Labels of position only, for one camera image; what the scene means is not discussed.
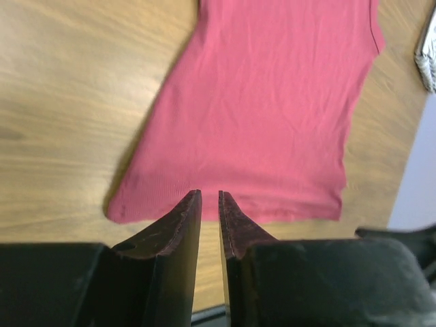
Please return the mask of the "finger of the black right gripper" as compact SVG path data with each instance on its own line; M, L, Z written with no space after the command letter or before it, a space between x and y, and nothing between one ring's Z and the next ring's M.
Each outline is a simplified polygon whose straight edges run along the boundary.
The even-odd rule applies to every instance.
M359 227L355 235L360 238L389 238L405 245L416 257L424 273L435 272L435 224L428 227L405 230L378 230Z

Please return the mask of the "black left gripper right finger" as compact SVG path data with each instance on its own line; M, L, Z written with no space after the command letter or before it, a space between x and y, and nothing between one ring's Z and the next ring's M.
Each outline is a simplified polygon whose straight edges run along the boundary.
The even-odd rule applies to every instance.
M229 326L434 326L435 272L389 238L278 240L219 192Z

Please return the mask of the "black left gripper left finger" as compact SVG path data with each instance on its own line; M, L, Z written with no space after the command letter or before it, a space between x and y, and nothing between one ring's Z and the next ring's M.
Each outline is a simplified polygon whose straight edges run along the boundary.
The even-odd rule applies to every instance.
M123 242L3 243L2 326L188 326L202 194Z

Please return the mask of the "red tank top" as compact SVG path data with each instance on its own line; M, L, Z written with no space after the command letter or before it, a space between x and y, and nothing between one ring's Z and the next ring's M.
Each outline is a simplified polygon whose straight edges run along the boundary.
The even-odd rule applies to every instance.
M107 209L156 219L199 189L266 223L337 220L352 114L385 41L377 1L201 1Z

